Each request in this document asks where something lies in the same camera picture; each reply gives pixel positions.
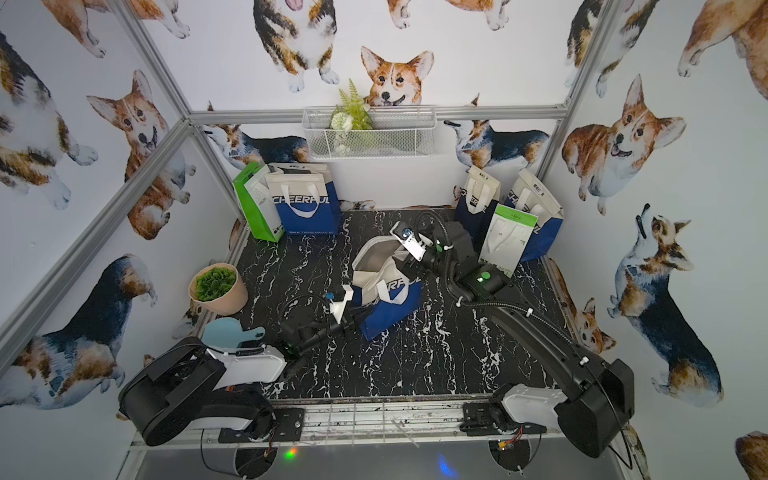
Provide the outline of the green white bag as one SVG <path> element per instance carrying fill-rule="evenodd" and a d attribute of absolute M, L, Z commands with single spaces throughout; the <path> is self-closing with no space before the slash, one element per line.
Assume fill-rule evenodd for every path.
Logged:
<path fill-rule="evenodd" d="M 480 250 L 480 259 L 512 276 L 537 220 L 535 215 L 498 204 Z"/>
<path fill-rule="evenodd" d="M 285 230 L 266 183 L 269 172 L 267 165 L 249 163 L 235 178 L 234 189 L 253 237 L 277 243 Z"/>

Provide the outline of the blue white bag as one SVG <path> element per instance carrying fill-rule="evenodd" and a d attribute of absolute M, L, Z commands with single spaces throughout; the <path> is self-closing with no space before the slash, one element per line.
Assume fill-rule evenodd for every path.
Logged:
<path fill-rule="evenodd" d="M 272 163 L 265 180 L 288 235 L 337 235 L 342 222 L 332 174 L 322 163 Z"/>

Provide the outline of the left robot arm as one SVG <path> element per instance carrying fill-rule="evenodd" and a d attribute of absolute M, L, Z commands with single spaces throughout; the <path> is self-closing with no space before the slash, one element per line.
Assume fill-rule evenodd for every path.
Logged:
<path fill-rule="evenodd" d="M 290 322 L 299 342 L 263 343 L 262 329 L 209 323 L 201 338 L 179 341 L 146 365 L 118 395 L 119 411 L 148 446 L 169 442 L 187 429 L 219 429 L 258 442 L 275 434 L 279 418 L 262 385 L 285 382 L 307 363 L 307 354 L 339 333 L 348 334 L 367 307 L 331 311 L 330 320 Z"/>

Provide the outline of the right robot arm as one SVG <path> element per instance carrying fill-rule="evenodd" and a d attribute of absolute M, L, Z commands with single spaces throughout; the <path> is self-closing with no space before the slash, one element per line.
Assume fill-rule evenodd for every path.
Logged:
<path fill-rule="evenodd" d="M 555 380 L 564 396 L 553 407 L 555 426 L 574 447 L 597 458 L 623 436 L 635 410 L 634 373 L 626 363 L 607 362 L 539 315 L 510 277 L 479 261 L 460 223 L 424 210 L 409 231 L 423 250 L 414 263 L 437 275 L 458 307 L 483 311 Z"/>

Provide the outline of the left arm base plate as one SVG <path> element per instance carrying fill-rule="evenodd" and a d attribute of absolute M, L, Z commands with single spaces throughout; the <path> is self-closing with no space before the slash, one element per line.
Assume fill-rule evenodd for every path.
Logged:
<path fill-rule="evenodd" d="M 303 431 L 306 410 L 303 408 L 278 408 L 261 411 L 242 429 L 221 429 L 218 442 L 227 443 L 269 443 L 299 441 Z"/>

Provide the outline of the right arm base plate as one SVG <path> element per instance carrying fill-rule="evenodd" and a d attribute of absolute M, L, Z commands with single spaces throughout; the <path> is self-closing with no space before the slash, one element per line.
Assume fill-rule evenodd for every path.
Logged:
<path fill-rule="evenodd" d="M 533 423 L 518 423 L 504 409 L 490 402 L 464 403 L 462 405 L 462 421 L 459 431 L 466 435 L 525 435 L 543 434 L 547 428 Z"/>

